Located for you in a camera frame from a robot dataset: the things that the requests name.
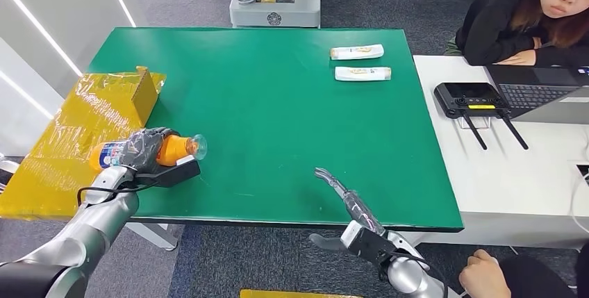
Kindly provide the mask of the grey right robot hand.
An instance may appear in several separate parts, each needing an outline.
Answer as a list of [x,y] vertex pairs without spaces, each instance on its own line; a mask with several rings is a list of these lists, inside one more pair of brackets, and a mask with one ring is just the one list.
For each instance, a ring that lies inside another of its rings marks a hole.
[[[334,175],[327,169],[316,167],[314,175],[325,181],[331,186],[341,200],[352,220],[358,222],[361,226],[371,230],[382,238],[386,235],[383,225],[376,219],[369,207],[358,196],[356,191],[346,188]],[[339,238],[325,238],[320,234],[312,233],[309,240],[320,249],[330,251],[347,251],[347,246]]]

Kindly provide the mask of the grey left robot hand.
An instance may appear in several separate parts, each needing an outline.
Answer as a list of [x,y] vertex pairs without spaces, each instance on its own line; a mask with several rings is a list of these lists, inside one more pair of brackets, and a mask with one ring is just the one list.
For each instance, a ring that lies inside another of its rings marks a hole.
[[173,129],[156,127],[141,129],[129,136],[121,152],[119,164],[137,173],[152,174],[160,169],[156,158],[165,138],[179,135]]

